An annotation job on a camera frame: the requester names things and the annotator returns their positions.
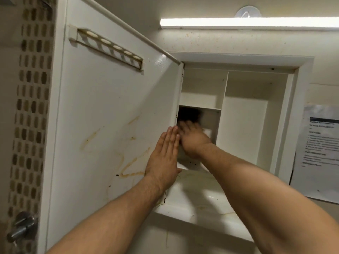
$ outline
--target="light fixture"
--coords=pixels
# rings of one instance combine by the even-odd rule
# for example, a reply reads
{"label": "light fixture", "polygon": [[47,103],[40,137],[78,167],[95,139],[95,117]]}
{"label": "light fixture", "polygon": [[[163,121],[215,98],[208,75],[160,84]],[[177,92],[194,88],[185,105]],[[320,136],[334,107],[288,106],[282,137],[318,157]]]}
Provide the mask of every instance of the light fixture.
{"label": "light fixture", "polygon": [[161,19],[162,29],[339,30],[339,17]]}

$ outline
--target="cabinet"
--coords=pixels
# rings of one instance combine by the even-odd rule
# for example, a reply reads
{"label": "cabinet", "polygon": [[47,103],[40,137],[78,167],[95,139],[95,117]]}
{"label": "cabinet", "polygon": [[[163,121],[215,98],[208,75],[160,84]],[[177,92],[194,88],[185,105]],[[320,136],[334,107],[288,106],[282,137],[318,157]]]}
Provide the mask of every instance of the cabinet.
{"label": "cabinet", "polygon": [[[201,113],[222,149],[288,181],[312,62],[168,54],[93,0],[59,0],[38,253],[142,178],[182,108]],[[189,169],[154,211],[252,240],[215,179],[190,162],[181,153]]]}

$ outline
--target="white cabinet door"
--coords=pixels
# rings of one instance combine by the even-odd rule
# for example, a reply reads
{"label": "white cabinet door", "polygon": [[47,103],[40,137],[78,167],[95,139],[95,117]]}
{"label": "white cabinet door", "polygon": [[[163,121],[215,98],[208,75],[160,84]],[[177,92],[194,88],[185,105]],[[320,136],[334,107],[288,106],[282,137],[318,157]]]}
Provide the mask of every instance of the white cabinet door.
{"label": "white cabinet door", "polygon": [[46,156],[53,151],[53,160],[45,164],[38,253],[43,243],[49,249],[81,220],[135,185],[160,134],[176,119],[183,64],[93,3],[67,0],[64,25],[90,29],[138,54],[144,71],[70,41],[66,26],[60,82],[52,77],[52,85],[60,84],[60,90],[58,106],[50,105],[49,117],[57,118],[56,125],[49,121],[48,129],[56,127],[56,132],[47,137]]}

